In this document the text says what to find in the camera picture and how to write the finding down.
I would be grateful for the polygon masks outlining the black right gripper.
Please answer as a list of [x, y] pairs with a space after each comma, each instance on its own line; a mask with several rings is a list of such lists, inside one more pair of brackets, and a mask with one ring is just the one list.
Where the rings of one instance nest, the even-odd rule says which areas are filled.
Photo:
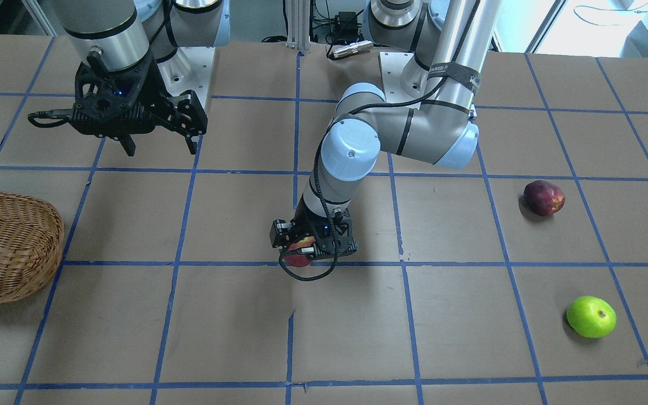
[[208, 117], [193, 90], [169, 94], [150, 52], [120, 71], [105, 67], [103, 53], [90, 52], [75, 74], [70, 125], [84, 135], [118, 141], [129, 157], [136, 154], [132, 135], [163, 127], [183, 136], [190, 154], [196, 155]]

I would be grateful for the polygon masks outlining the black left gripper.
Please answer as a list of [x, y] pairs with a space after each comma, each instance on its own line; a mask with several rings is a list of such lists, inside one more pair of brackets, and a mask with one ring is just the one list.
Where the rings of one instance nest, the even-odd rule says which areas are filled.
[[290, 221], [276, 219], [272, 223], [273, 248], [289, 250], [308, 258], [332, 258], [354, 254], [358, 243], [352, 233], [352, 216], [348, 209], [334, 209], [332, 222], [308, 208], [298, 208]]

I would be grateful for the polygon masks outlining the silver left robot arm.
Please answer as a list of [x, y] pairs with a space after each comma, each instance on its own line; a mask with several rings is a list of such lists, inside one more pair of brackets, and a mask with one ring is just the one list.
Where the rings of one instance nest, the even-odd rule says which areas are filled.
[[389, 102], [367, 82], [345, 90], [295, 217], [273, 221], [273, 248], [309, 260], [353, 254], [349, 203], [381, 152], [453, 169], [469, 163], [479, 137], [470, 109], [500, 10], [500, 1], [368, 2], [368, 38], [412, 53], [403, 69], [412, 100]]

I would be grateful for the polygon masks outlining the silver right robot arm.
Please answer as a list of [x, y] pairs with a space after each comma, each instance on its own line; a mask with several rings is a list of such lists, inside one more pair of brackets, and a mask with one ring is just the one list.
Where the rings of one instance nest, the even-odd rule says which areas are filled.
[[206, 133], [204, 67], [192, 52], [231, 40], [229, 1], [57, 1], [80, 57], [72, 107], [33, 112], [39, 128], [70, 125], [136, 153], [133, 135], [162, 127], [191, 154]]

